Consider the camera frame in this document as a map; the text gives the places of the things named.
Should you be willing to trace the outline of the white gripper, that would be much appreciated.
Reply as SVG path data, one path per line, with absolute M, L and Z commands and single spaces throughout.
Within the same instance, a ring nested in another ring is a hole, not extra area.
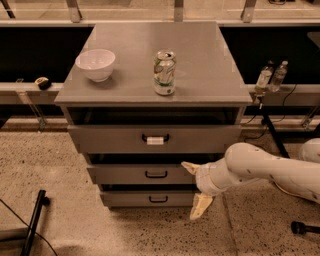
M 190 219 L 196 220 L 211 205 L 213 202 L 212 197 L 224 192 L 230 186 L 228 169 L 225 162 L 207 163 L 199 166 L 198 164 L 183 161 L 181 165 L 190 174 L 196 174 L 196 185 L 202 192 L 196 193 L 193 198 Z

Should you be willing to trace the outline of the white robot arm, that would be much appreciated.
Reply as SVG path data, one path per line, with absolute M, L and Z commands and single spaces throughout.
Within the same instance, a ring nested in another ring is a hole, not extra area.
M 231 187 L 258 179 L 273 181 L 284 193 L 320 203 L 320 139 L 305 142 L 298 159 L 272 155 L 249 143 L 235 143 L 215 162 L 181 165 L 195 176 L 199 193 L 193 199 L 190 219 L 202 216 L 214 198 Z

